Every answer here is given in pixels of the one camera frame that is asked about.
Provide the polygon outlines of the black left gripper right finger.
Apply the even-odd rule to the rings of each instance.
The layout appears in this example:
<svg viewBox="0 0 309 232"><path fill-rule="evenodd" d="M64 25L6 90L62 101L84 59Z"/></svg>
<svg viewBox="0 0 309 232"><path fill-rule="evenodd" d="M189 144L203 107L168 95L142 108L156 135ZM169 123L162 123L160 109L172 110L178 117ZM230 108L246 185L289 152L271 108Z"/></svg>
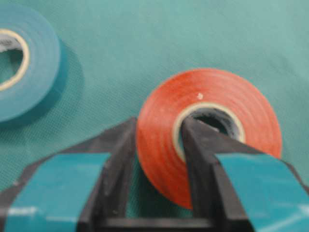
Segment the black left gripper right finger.
<svg viewBox="0 0 309 232"><path fill-rule="evenodd" d="M293 165L216 132L182 123L193 214L218 232L306 232L309 188Z"/></svg>

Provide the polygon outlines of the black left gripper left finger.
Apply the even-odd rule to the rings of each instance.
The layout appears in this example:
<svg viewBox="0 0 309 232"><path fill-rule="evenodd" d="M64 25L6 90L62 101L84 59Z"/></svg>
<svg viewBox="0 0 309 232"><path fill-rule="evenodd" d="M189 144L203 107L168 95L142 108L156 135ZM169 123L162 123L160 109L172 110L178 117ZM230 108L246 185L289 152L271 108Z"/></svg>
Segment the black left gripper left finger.
<svg viewBox="0 0 309 232"><path fill-rule="evenodd" d="M92 232L122 218L135 158L136 118L28 165L0 194L3 232Z"/></svg>

